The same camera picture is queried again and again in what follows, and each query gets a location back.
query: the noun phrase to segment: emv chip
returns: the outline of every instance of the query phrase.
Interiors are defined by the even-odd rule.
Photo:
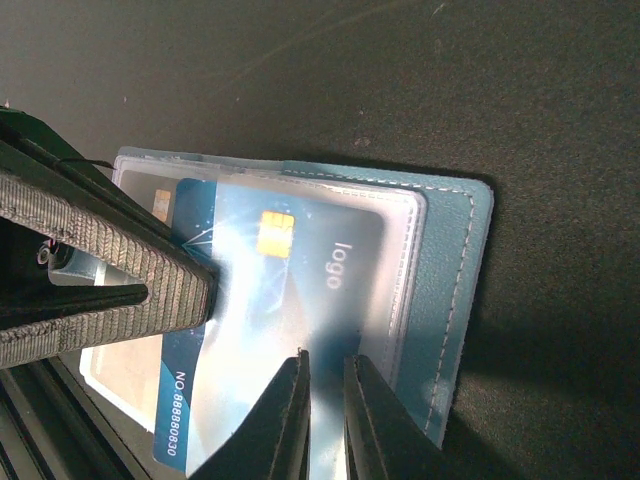
[[[258,252],[270,257],[289,258],[293,241],[292,215],[265,210],[260,219]]]

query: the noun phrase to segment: card holder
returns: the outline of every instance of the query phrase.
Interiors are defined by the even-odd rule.
[[[413,229],[406,232],[411,248],[402,255],[408,268],[397,279],[403,301],[397,302],[396,308],[404,311],[394,317],[398,319],[395,324],[389,323],[386,343],[363,342],[360,353],[371,352],[369,355],[375,358],[376,352],[384,349],[382,360],[376,362],[378,368],[427,437],[442,445],[493,206],[487,185],[470,179],[352,166],[124,148],[116,162],[114,180],[121,188],[126,184],[124,172],[134,164],[139,173],[165,179],[158,180],[162,190],[160,213],[167,216],[169,224],[173,207],[163,202],[175,193],[173,183],[177,181],[167,183],[167,177],[211,180],[242,174],[258,182],[261,178],[277,179],[289,191],[295,186],[316,198],[321,198],[323,190],[333,189],[335,193],[342,188],[345,192],[356,190],[363,197],[391,198],[399,194],[398,198],[405,195],[420,199],[411,213],[405,212],[409,217],[404,223],[413,225]],[[125,191],[134,189],[137,181]],[[152,190],[155,196],[137,201],[155,211],[160,207],[156,205],[157,189]]]

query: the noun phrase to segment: credit card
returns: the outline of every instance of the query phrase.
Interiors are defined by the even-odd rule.
[[[311,457],[322,462],[320,453],[341,441],[343,362],[360,346],[385,222],[375,212],[223,180],[184,179],[176,188],[175,241],[221,269],[220,295],[206,326],[163,336],[154,457],[193,473],[284,359],[305,348],[312,411],[315,402],[332,418],[312,429]]]

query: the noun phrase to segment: black background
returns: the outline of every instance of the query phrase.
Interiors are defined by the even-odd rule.
[[[0,102],[88,158],[134,145],[488,182],[445,452],[477,478],[638,473],[637,2],[4,1],[0,22]],[[93,398],[168,478],[150,435]]]

